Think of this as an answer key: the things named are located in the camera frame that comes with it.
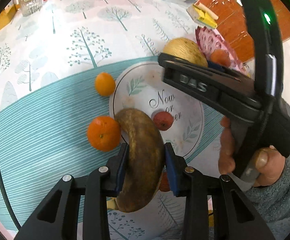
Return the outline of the right hand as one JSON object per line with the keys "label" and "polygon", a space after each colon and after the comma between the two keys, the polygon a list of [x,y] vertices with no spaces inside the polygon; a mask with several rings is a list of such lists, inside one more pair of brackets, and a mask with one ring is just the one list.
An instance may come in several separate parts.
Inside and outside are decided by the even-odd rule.
{"label": "right hand", "polygon": [[[235,140],[231,134],[230,119],[226,116],[223,117],[221,126],[224,129],[220,138],[221,149],[218,169],[220,174],[228,174],[235,169],[235,161],[233,159]],[[253,186],[260,187],[274,184],[282,175],[285,161],[286,158],[273,147],[257,150],[253,156],[253,165],[260,174]]]}

